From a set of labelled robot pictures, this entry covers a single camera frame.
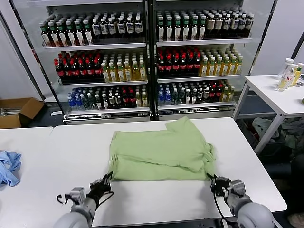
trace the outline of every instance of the juice bottle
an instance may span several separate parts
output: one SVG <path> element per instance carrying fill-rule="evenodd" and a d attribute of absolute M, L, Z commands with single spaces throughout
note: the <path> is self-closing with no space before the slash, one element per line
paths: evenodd
<path fill-rule="evenodd" d="M 233 72 L 234 75 L 240 75 L 242 73 L 242 62 L 243 62 L 243 56 L 239 56 L 236 64 L 236 68 L 234 69 Z"/>
<path fill-rule="evenodd" d="M 214 66 L 214 71 L 213 71 L 213 75 L 214 76 L 219 76 L 219 73 L 220 73 L 220 69 L 222 67 L 222 60 L 223 58 L 222 57 L 218 57 L 218 60 Z"/>
<path fill-rule="evenodd" d="M 206 76 L 213 76 L 215 58 L 210 58 L 210 63 L 207 63 Z"/>
<path fill-rule="evenodd" d="M 203 58 L 203 63 L 200 65 L 200 68 L 199 68 L 199 76 L 200 77 L 206 76 L 207 62 L 208 62 L 207 57 L 204 57 Z"/>

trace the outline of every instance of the blue cloth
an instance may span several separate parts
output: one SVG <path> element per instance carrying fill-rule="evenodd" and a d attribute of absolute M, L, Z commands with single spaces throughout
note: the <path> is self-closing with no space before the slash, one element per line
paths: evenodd
<path fill-rule="evenodd" d="M 20 180 L 12 172 L 20 167 L 20 157 L 19 153 L 0 152 L 0 184 L 9 184 L 11 187 L 19 184 Z"/>

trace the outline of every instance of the bottle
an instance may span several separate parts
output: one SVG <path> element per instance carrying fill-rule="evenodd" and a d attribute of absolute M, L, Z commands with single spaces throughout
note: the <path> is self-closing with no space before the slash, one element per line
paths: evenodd
<path fill-rule="evenodd" d="M 115 71 L 114 64 L 112 62 L 109 63 L 110 67 L 110 76 L 112 79 L 112 82 L 119 82 L 118 73 Z"/>
<path fill-rule="evenodd" d="M 206 31 L 207 38 L 212 38 L 214 24 L 215 24 L 214 14 L 211 14 L 210 17 L 208 18 L 208 23 L 207 23 L 207 31 Z"/>
<path fill-rule="evenodd" d="M 124 62 L 124 77 L 126 78 L 127 82 L 130 82 L 132 80 L 132 70 L 129 66 L 129 62 Z"/>
<path fill-rule="evenodd" d="M 233 56 L 232 60 L 231 60 L 231 63 L 229 63 L 229 66 L 228 66 L 228 70 L 227 70 L 228 75 L 233 75 L 234 69 L 236 67 L 236 61 L 237 61 L 237 57 Z"/>
<path fill-rule="evenodd" d="M 221 56 L 218 57 L 218 60 L 215 64 L 215 66 L 214 66 L 214 72 L 213 72 L 214 76 L 219 76 L 219 73 L 220 73 L 220 70 L 221 70 L 221 67 L 222 67 L 222 59 L 223 58 Z"/>
<path fill-rule="evenodd" d="M 207 62 L 208 62 L 208 58 L 204 57 L 203 58 L 203 63 L 200 65 L 200 69 L 199 69 L 199 76 L 200 77 L 205 77 L 206 76 Z"/>
<path fill-rule="evenodd" d="M 199 39 L 204 39 L 205 31 L 206 31 L 206 16 L 201 15 L 200 25 L 199 25 Z"/>
<path fill-rule="evenodd" d="M 82 26 L 79 22 L 79 20 L 74 21 L 75 27 L 76 27 L 76 35 L 78 38 L 79 45 L 85 45 L 85 39 L 84 39 L 84 31 L 82 29 Z"/>
<path fill-rule="evenodd" d="M 105 82 L 112 82 L 112 78 L 111 78 L 111 76 L 109 74 L 109 71 L 108 71 L 108 69 L 106 67 L 106 64 L 102 63 L 101 66 L 103 68 L 103 75 L 104 75 L 104 79 L 105 79 L 104 81 Z"/>
<path fill-rule="evenodd" d="M 297 80 L 299 80 L 299 78 L 300 78 L 300 76 L 301 76 L 301 70 L 302 70 L 304 64 L 303 64 L 303 63 L 298 63 L 297 65 L 298 65 L 299 67 L 298 67 L 297 70 L 296 70 L 294 79 L 292 80 L 290 86 L 295 86 Z"/>
<path fill-rule="evenodd" d="M 174 41 L 179 41 L 181 37 L 181 17 L 175 17 L 175 24 L 174 24 Z"/>
<path fill-rule="evenodd" d="M 196 40 L 198 32 L 198 16 L 193 16 L 192 26 L 191 26 L 191 40 Z"/>
<path fill-rule="evenodd" d="M 163 106 L 165 105 L 165 97 L 163 95 L 162 91 L 159 91 L 158 93 L 158 106 Z"/>
<path fill-rule="evenodd" d="M 166 41 L 171 41 L 172 38 L 172 17 L 167 17 L 166 25 Z"/>
<path fill-rule="evenodd" d="M 233 72 L 234 75 L 240 75 L 242 73 L 242 61 L 243 61 L 243 56 L 238 56 L 236 68 L 234 69 Z"/>
<path fill-rule="evenodd" d="M 188 40 L 189 33 L 189 16 L 184 17 L 184 26 L 182 28 L 182 40 Z"/>
<path fill-rule="evenodd" d="M 230 88 L 230 92 L 228 94 L 227 101 L 233 101 L 233 94 L 234 94 L 234 86 L 232 86 Z"/>
<path fill-rule="evenodd" d="M 253 19 L 254 16 L 255 16 L 254 14 L 250 13 L 249 16 L 247 17 L 246 25 L 245 25 L 245 29 L 244 29 L 244 37 L 245 38 L 249 37 L 251 27 L 252 27 L 252 24 L 254 22 L 254 19 Z"/>
<path fill-rule="evenodd" d="M 101 18 L 100 19 L 101 24 L 100 24 L 100 38 L 106 39 L 109 36 L 109 28 L 108 28 L 108 24 L 105 21 L 105 18 Z"/>
<path fill-rule="evenodd" d="M 224 63 L 220 69 L 220 75 L 228 75 L 229 59 L 229 56 L 225 57 Z"/>
<path fill-rule="evenodd" d="M 207 73 L 206 76 L 213 76 L 213 72 L 214 72 L 214 62 L 215 62 L 215 58 L 211 57 L 210 58 L 210 63 L 207 64 Z"/>

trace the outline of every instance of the bottle label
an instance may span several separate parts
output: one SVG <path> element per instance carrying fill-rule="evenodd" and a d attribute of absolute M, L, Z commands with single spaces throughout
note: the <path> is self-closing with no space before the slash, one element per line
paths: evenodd
<path fill-rule="evenodd" d="M 141 79 L 145 80 L 146 79 L 146 71 L 144 69 L 140 70 L 141 72 Z"/>
<path fill-rule="evenodd" d="M 65 34 L 64 33 L 59 33 L 59 37 L 61 39 L 61 42 L 62 42 L 63 46 L 67 47 L 68 45 L 67 45 L 67 39 L 66 39 Z"/>
<path fill-rule="evenodd" d="M 172 37 L 172 29 L 167 28 L 167 41 L 171 41 L 171 37 Z"/>
<path fill-rule="evenodd" d="M 127 78 L 127 82 L 131 81 L 131 72 L 130 71 L 125 71 L 125 76 Z"/>
<path fill-rule="evenodd" d="M 188 39 L 188 32 L 189 32 L 189 28 L 185 27 L 182 33 L 182 40 L 187 40 Z"/>
<path fill-rule="evenodd" d="M 127 23 L 127 32 L 134 33 L 134 24 L 133 23 Z"/>
<path fill-rule="evenodd" d="M 245 25 L 245 29 L 248 29 L 248 30 L 251 29 L 251 27 L 252 27 L 252 22 L 253 22 L 252 20 L 247 20 L 247 21 L 246 21 L 246 25 Z"/>
<path fill-rule="evenodd" d="M 92 25 L 94 35 L 100 35 L 101 33 L 100 27 L 101 27 L 100 25 Z"/>
<path fill-rule="evenodd" d="M 204 35 L 205 35 L 205 30 L 206 30 L 206 27 L 200 27 L 200 30 L 199 30 L 199 39 L 203 39 L 204 38 Z"/>
<path fill-rule="evenodd" d="M 72 32 L 69 32 L 68 37 L 70 38 L 72 46 L 76 46 L 76 41 L 75 41 L 74 34 Z"/>
<path fill-rule="evenodd" d="M 202 71 L 201 71 L 201 76 L 205 76 L 207 71 L 207 67 L 203 66 Z"/>
<path fill-rule="evenodd" d="M 235 65 L 231 65 L 230 70 L 229 70 L 229 74 L 230 74 L 230 75 L 232 75 L 232 74 L 233 74 L 234 67 L 235 67 Z"/>
<path fill-rule="evenodd" d="M 163 29 L 162 28 L 158 29 L 158 40 L 163 41 Z"/>
<path fill-rule="evenodd" d="M 119 80 L 121 82 L 123 82 L 124 81 L 124 73 L 122 71 L 118 71 L 118 76 L 119 76 Z"/>
<path fill-rule="evenodd" d="M 207 24 L 207 29 L 208 30 L 213 30 L 214 29 L 214 20 L 208 20 L 208 24 Z"/>
<path fill-rule="evenodd" d="M 101 103 L 100 102 L 96 102 L 97 108 L 100 110 L 101 109 Z"/>
<path fill-rule="evenodd" d="M 223 24 L 223 20 L 216 20 L 215 25 L 214 25 L 214 29 L 216 29 L 216 30 L 222 29 L 222 24 Z"/>
<path fill-rule="evenodd" d="M 214 66 L 210 66 L 210 69 L 209 69 L 209 76 L 213 76 L 213 71 L 214 71 Z"/>
<path fill-rule="evenodd" d="M 109 104 L 107 102 L 104 102 L 104 108 L 109 109 Z"/>
<path fill-rule="evenodd" d="M 223 20 L 223 27 L 224 30 L 228 30 L 230 28 L 230 20 Z"/>
<path fill-rule="evenodd" d="M 85 40 L 84 40 L 84 37 L 82 36 L 82 33 L 81 32 L 77 32 L 77 37 L 78 37 L 78 40 L 79 40 L 79 44 L 80 45 L 85 45 Z"/>
<path fill-rule="evenodd" d="M 181 70 L 185 70 L 186 69 L 186 65 L 180 65 L 180 69 Z"/>
<path fill-rule="evenodd" d="M 100 30 L 101 30 L 101 33 L 103 35 L 109 34 L 109 30 L 107 28 L 107 25 L 100 25 Z"/>
<path fill-rule="evenodd" d="M 49 41 L 49 38 L 48 38 L 47 34 L 42 34 L 42 38 L 43 38 L 46 46 L 50 48 L 51 47 L 51 42 Z"/>
<path fill-rule="evenodd" d="M 110 34 L 115 34 L 116 33 L 115 24 L 108 24 L 108 28 L 109 28 Z"/>
<path fill-rule="evenodd" d="M 111 78 L 112 78 L 112 82 L 116 82 L 116 75 L 115 72 L 110 72 Z"/>
<path fill-rule="evenodd" d="M 54 34 L 54 33 L 52 33 L 51 36 L 52 36 L 52 39 L 53 39 L 53 41 L 54 41 L 56 47 L 60 47 L 60 43 L 59 43 L 59 40 L 58 40 L 57 35 Z"/>
<path fill-rule="evenodd" d="M 89 45 L 93 45 L 92 34 L 90 32 L 85 32 L 85 36 Z"/>
<path fill-rule="evenodd" d="M 175 41 L 180 40 L 181 30 L 180 28 L 175 28 Z"/>
<path fill-rule="evenodd" d="M 243 20 L 243 19 L 239 20 L 238 29 L 244 29 L 245 25 L 246 25 L 246 20 Z"/>
<path fill-rule="evenodd" d="M 104 79 L 105 79 L 105 82 L 110 82 L 110 77 L 109 77 L 108 72 L 104 72 Z"/>
<path fill-rule="evenodd" d="M 171 70 L 172 69 L 172 65 L 166 66 L 165 69 L 166 70 Z"/>
<path fill-rule="evenodd" d="M 118 32 L 120 34 L 124 34 L 125 33 L 125 24 L 118 24 Z"/>
<path fill-rule="evenodd" d="M 135 32 L 142 33 L 143 32 L 143 24 L 141 22 L 135 23 Z"/>
<path fill-rule="evenodd" d="M 195 102 L 196 102 L 196 96 L 194 96 L 194 97 L 192 97 L 192 104 L 195 104 Z"/>
<path fill-rule="evenodd" d="M 198 28 L 197 27 L 193 27 L 192 28 L 192 32 L 191 32 L 191 40 L 196 40 L 196 34 L 198 32 Z"/>

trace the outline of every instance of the clothing pile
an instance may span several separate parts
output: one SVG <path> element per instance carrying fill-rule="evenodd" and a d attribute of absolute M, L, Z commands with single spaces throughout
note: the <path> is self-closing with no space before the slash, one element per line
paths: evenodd
<path fill-rule="evenodd" d="M 166 130 L 115 132 L 110 146 L 113 181 L 207 180 L 214 175 L 214 150 L 183 117 Z"/>

